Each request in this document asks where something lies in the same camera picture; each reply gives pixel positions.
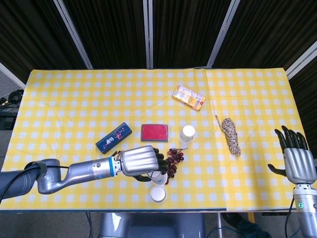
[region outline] robotic hand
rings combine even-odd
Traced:
[[[273,173],[286,176],[295,184],[293,197],[302,235],[317,238],[317,191],[311,187],[317,180],[314,158],[301,133],[295,133],[285,126],[282,129],[285,136],[277,129],[275,133],[284,154],[285,170],[276,169],[271,164],[267,166]]]
[[[29,163],[23,173],[1,172],[0,194],[6,189],[3,198],[24,195],[31,190],[35,180],[38,182],[39,193],[51,194],[73,184],[114,177],[119,172],[138,181],[151,181],[142,174],[152,171],[166,173],[168,164],[164,155],[150,145],[115,152],[109,158],[72,164],[68,167],[64,180],[61,180],[59,160],[45,159]]]

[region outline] black curtain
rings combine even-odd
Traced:
[[[64,0],[93,68],[146,68],[142,0]]]
[[[230,0],[154,0],[154,68],[206,66]]]
[[[317,58],[290,80],[306,139],[317,158]]]
[[[24,83],[33,69],[86,68],[50,0],[0,1],[0,62]]]
[[[214,68],[285,70],[317,40],[316,0],[241,0]]]

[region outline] yellow checkered tablecloth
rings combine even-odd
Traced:
[[[178,84],[206,97],[200,112],[171,98]],[[242,154],[232,156],[215,119],[235,122]],[[102,158],[95,143],[126,122],[133,133],[115,150],[144,146],[143,123],[166,123],[169,142],[151,145],[164,154],[180,148],[182,126],[196,137],[185,161],[166,185],[167,199],[153,204],[151,182],[120,174],[41,195],[6,199],[2,210],[261,210],[289,206],[292,185],[269,171],[283,167],[274,134],[286,125],[303,133],[285,71],[274,69],[158,69],[32,71],[18,113],[3,171],[30,161],[57,158],[61,165]]]

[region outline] white paper cup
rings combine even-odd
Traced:
[[[150,190],[150,198],[154,203],[162,203],[167,198],[166,189],[162,186],[154,186]]]
[[[167,174],[162,175],[159,171],[154,171],[148,173],[148,176],[151,178],[152,182],[156,185],[163,185],[167,181]]]
[[[188,144],[192,142],[195,136],[195,128],[192,125],[186,125],[178,134],[178,140],[181,143]]]

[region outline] rope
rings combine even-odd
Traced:
[[[227,144],[229,146],[229,150],[233,155],[240,156],[241,150],[239,148],[238,144],[238,134],[236,132],[236,127],[233,123],[233,121],[230,118],[226,118],[222,121],[222,124],[220,124],[220,121],[216,115],[216,119],[218,121],[220,129],[224,132],[226,135]]]

